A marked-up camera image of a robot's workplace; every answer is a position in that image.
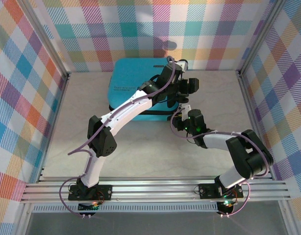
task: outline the blue storage box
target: blue storage box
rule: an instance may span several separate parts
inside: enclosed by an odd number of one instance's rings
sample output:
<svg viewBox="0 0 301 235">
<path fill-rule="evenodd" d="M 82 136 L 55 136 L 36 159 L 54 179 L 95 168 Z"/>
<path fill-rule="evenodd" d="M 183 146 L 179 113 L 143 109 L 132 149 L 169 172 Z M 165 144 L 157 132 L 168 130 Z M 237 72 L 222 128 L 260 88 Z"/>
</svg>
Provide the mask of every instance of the blue storage box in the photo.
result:
<svg viewBox="0 0 301 235">
<path fill-rule="evenodd" d="M 128 100 L 144 82 L 161 74 L 167 64 L 166 58 L 123 58 L 116 62 L 108 89 L 109 109 L 112 111 Z M 133 120 L 167 121 L 178 108 L 178 103 L 168 108 L 158 103 L 142 112 Z"/>
</svg>

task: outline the vent grille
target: vent grille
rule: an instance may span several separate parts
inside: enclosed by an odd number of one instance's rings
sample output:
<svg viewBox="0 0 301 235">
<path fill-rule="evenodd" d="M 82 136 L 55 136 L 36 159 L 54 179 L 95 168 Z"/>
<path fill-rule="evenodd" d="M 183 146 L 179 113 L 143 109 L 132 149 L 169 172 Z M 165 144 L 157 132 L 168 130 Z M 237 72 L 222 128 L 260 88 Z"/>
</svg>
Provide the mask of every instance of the vent grille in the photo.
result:
<svg viewBox="0 0 301 235">
<path fill-rule="evenodd" d="M 69 208 L 77 211 L 77 204 L 69 204 Z M 98 211 L 93 212 L 216 212 L 217 204 L 199 203 L 106 203 Z M 36 204 L 33 213 L 69 212 L 62 204 Z"/>
</svg>

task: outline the black mounting plate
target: black mounting plate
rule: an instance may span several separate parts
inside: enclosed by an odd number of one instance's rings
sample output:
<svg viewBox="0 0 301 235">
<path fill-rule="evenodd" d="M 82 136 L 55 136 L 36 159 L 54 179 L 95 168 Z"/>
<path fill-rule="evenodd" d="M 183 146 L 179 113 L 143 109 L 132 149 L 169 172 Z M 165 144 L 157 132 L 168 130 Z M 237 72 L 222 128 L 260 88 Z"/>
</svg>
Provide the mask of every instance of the black mounting plate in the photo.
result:
<svg viewBox="0 0 301 235">
<path fill-rule="evenodd" d="M 112 195 L 112 185 L 96 185 L 94 195 L 89 199 L 88 197 L 82 197 L 78 194 L 78 186 L 71 185 L 70 193 L 68 196 L 69 201 L 110 201 Z"/>
<path fill-rule="evenodd" d="M 243 191 L 241 186 L 236 186 L 230 192 L 220 195 L 219 188 L 216 184 L 199 184 L 200 199 L 235 199 L 243 198 Z"/>
</svg>

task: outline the plaid backdrop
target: plaid backdrop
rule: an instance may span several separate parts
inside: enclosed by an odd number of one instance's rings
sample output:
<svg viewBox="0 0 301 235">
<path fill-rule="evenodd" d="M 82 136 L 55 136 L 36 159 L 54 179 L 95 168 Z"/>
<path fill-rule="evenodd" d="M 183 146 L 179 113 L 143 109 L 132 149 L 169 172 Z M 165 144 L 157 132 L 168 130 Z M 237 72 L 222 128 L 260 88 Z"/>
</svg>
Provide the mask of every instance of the plaid backdrop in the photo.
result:
<svg viewBox="0 0 301 235">
<path fill-rule="evenodd" d="M 288 0 L 246 72 L 252 105 L 277 178 L 301 221 L 301 0 Z"/>
<path fill-rule="evenodd" d="M 112 71 L 123 57 L 167 55 L 187 59 L 189 69 L 235 70 L 274 2 L 30 1 L 67 70 L 79 72 Z"/>
<path fill-rule="evenodd" d="M 16 0 L 0 0 L 0 235 L 37 174 L 62 86 Z"/>
</svg>

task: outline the white floor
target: white floor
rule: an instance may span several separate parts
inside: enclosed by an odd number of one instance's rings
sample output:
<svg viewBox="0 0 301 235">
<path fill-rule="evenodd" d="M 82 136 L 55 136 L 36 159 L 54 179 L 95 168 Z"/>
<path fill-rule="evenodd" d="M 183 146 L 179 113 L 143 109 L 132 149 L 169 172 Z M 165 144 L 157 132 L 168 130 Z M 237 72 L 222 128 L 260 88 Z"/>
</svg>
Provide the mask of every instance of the white floor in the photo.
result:
<svg viewBox="0 0 301 235">
<path fill-rule="evenodd" d="M 86 141 L 91 116 L 108 113 L 110 77 L 110 72 L 72 74 L 44 177 L 78 176 L 84 171 L 86 153 L 67 153 Z M 201 110 L 207 127 L 229 132 L 251 128 L 234 71 L 188 71 L 184 77 L 200 80 L 200 89 L 190 95 L 189 103 Z M 118 147 L 107 157 L 101 176 L 216 176 L 233 165 L 226 151 L 203 149 L 174 136 L 169 122 L 132 121 L 115 139 Z"/>
</svg>

